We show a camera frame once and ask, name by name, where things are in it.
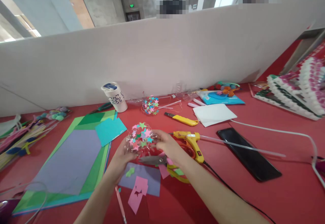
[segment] yellow utility knife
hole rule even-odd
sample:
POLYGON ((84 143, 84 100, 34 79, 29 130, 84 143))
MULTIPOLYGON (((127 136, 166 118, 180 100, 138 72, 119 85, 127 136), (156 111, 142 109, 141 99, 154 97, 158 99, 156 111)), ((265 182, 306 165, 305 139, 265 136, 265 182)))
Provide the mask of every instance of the yellow utility knife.
POLYGON ((178 121, 180 121, 180 122, 182 122, 182 123, 184 123, 186 125, 189 125, 189 126, 196 126, 199 123, 199 121, 193 121, 193 120, 190 120, 188 118, 181 117, 179 115, 174 115, 174 114, 167 113, 167 112, 165 112, 165 115, 169 116, 169 117, 171 117, 171 118, 173 118, 175 120, 178 120, 178 121))

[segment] black cable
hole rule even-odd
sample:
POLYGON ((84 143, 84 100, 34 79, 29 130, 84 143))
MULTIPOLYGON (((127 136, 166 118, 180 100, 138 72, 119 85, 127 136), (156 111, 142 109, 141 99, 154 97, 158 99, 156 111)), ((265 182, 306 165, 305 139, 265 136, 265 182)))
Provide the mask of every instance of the black cable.
POLYGON ((273 222, 274 224, 276 224, 271 217, 269 217, 267 214, 265 214, 265 212, 263 212, 262 210, 260 210, 259 208, 257 208, 256 206, 254 206, 253 204, 251 204, 250 202, 248 202, 247 200, 244 200, 238 193, 235 192, 235 190, 233 190, 228 184, 226 184, 226 182, 212 169, 212 167, 206 162, 204 161, 203 164, 205 164, 218 178, 219 180, 226 185, 227 188, 229 188, 229 190, 231 192, 233 192, 235 195, 237 195, 239 198, 241 198, 243 201, 245 201, 246 203, 248 203, 251 207, 257 209, 259 212, 263 213, 267 218, 269 218, 271 220, 271 222, 273 222))

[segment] cable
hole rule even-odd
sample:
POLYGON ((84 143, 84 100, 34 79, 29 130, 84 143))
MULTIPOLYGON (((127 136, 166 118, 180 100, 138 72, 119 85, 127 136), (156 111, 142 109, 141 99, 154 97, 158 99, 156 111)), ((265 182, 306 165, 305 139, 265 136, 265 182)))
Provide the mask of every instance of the cable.
POLYGON ((278 132, 278 133, 294 134, 294 135, 299 135, 299 136, 304 136, 304 137, 309 138, 309 140, 310 140, 310 142, 312 144, 313 150, 314 150, 314 156, 312 158, 311 167, 314 170, 314 172, 315 172, 316 176, 318 177, 319 181, 321 182, 323 188, 325 189, 325 182, 324 182, 323 178, 321 177, 321 175, 319 174, 319 172, 316 169, 316 162, 317 162, 317 156, 318 156, 317 146, 316 146, 316 144, 315 144, 315 142, 314 142, 314 140, 312 139, 311 136, 306 135, 306 134, 301 134, 301 133, 294 133, 294 132, 290 132, 290 131, 281 131, 281 130, 270 129, 270 128, 266 128, 266 127, 253 126, 253 125, 250 125, 250 124, 245 124, 245 123, 237 122, 237 121, 234 121, 234 120, 231 120, 231 121, 236 122, 238 124, 245 125, 245 126, 251 126, 251 127, 255 127, 255 128, 259 128, 259 129, 268 130, 268 131, 275 131, 275 132, 278 132))
POLYGON ((274 224, 276 224, 271 217, 269 217, 265 212, 263 212, 261 209, 257 208, 256 206, 254 206, 253 204, 251 204, 250 202, 248 202, 247 200, 243 199, 238 193, 235 192, 235 190, 233 190, 228 184, 226 184, 226 182, 212 169, 212 167, 206 162, 204 161, 203 164, 205 164, 218 178, 219 180, 226 185, 227 188, 229 188, 229 190, 231 192, 233 192, 235 195, 237 195, 239 198, 241 198, 243 201, 245 201, 246 203, 248 203, 251 207, 255 208, 256 210, 258 210, 259 212, 261 212, 262 214, 264 214, 267 218, 269 218, 271 220, 271 222, 273 222, 274 224))
POLYGON ((4 194, 8 193, 8 192, 11 192, 11 191, 13 191, 13 190, 16 190, 16 189, 18 189, 18 188, 21 188, 21 187, 23 187, 23 186, 30 185, 30 184, 34 184, 34 183, 39 183, 39 184, 41 184, 41 185, 44 186, 44 190, 45 190, 45 198, 44 198, 44 201, 43 201, 41 207, 40 207, 40 208, 35 212, 35 214, 32 215, 31 218, 29 218, 28 221, 25 222, 25 224, 27 224, 28 222, 30 222, 30 221, 31 221, 31 220, 32 220, 32 219, 33 219, 33 218, 38 214, 38 212, 40 212, 40 210, 43 208, 43 206, 44 206, 44 204, 45 204, 45 202, 46 202, 46 200, 47 200, 47 194, 48 194, 48 191, 47 191, 47 187, 46 187, 46 185, 45 185, 44 183, 42 183, 42 182, 29 182, 29 183, 25 183, 25 184, 19 185, 19 186, 17 186, 17 187, 14 187, 14 188, 12 188, 12 189, 9 189, 9 190, 7 190, 7 191, 5 191, 5 192, 0 193, 0 196, 1 196, 1 195, 4 195, 4 194))

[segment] yellow glue gun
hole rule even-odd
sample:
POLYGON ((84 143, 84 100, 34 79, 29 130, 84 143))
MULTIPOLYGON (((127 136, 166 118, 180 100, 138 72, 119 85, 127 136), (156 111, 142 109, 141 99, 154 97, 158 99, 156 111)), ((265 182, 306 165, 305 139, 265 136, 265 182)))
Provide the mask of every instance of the yellow glue gun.
POLYGON ((201 153, 199 146, 197 145, 197 141, 200 140, 199 133, 192 134, 191 132, 175 131, 174 137, 187 141, 187 143, 193 148, 195 152, 196 162, 199 164, 202 164, 204 162, 204 157, 201 153))

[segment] purple paper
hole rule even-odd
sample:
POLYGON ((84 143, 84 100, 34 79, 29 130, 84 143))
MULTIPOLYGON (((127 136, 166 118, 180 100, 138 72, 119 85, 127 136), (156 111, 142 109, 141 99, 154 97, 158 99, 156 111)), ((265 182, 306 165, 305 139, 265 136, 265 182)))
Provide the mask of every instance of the purple paper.
MULTIPOLYGON (((48 192, 79 195, 102 145, 95 130, 74 130, 37 173, 33 182, 42 182, 48 192)), ((31 184, 31 191, 44 191, 31 184)))
POLYGON ((119 186, 127 187, 130 189, 134 188, 136 177, 142 177, 148 179, 148 191, 147 194, 151 194, 159 197, 160 193, 160 171, 156 168, 138 165, 134 163, 128 163, 124 170, 124 174, 118 183, 119 186), (131 167, 134 167, 134 174, 130 177, 126 177, 125 174, 130 170, 131 167))

